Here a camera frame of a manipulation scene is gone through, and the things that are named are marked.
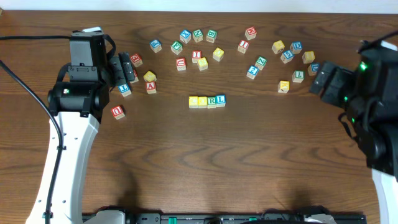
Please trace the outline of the green R block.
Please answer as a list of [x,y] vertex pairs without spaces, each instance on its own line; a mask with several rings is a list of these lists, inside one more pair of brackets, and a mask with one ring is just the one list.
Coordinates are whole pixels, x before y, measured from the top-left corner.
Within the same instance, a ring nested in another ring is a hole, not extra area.
[[211,109],[211,108],[216,108],[217,104],[216,104],[216,97],[215,96],[208,96],[207,97],[207,108]]

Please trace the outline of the yellow O block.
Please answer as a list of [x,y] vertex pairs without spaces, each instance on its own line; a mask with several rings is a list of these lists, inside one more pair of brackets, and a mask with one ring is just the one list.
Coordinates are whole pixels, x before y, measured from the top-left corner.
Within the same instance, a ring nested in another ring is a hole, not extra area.
[[217,47],[213,52],[213,59],[215,59],[217,62],[220,62],[223,57],[224,57],[224,50]]

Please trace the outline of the blue L block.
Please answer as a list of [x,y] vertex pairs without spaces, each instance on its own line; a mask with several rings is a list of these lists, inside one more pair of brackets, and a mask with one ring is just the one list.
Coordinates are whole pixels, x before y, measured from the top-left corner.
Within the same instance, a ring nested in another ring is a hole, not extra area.
[[216,95],[216,106],[217,107],[225,107],[226,106],[226,96],[225,95]]

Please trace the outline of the yellow C block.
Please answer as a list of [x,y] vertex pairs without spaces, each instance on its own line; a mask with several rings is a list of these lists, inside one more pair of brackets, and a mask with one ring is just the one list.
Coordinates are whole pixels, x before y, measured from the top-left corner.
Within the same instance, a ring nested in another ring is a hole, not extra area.
[[189,108],[198,108],[198,97],[197,96],[189,96],[188,97],[188,105],[189,105]]

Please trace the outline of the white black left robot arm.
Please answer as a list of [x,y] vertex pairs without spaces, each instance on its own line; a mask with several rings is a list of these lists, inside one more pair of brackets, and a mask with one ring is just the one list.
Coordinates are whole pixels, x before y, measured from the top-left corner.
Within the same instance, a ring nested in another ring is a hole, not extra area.
[[[113,57],[110,62],[120,79],[121,72],[128,77],[135,75],[130,59],[127,61],[127,56],[127,53],[119,53],[119,56]],[[89,115],[85,118],[78,115],[78,112],[60,112],[55,120],[60,126],[64,149],[53,188],[49,223],[83,223],[81,210],[86,168],[100,123],[94,116]],[[50,187],[50,165],[52,162],[55,165],[57,160],[57,152],[55,149],[51,151],[50,147],[57,146],[55,140],[59,139],[55,128],[50,128],[50,133],[50,137],[54,139],[50,140],[37,200],[26,223],[46,223],[45,207],[49,200],[45,195],[48,193],[45,188]],[[122,212],[108,212],[90,222],[111,223],[110,221],[114,220],[125,223],[122,219],[124,217]]]

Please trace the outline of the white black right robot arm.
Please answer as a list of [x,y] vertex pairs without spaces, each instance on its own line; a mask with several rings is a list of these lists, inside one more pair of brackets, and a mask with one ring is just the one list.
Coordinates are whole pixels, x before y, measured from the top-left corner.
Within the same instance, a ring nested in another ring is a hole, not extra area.
[[323,62],[309,91],[343,109],[346,133],[372,171],[380,222],[397,223],[397,46],[364,41],[358,53],[355,70]]

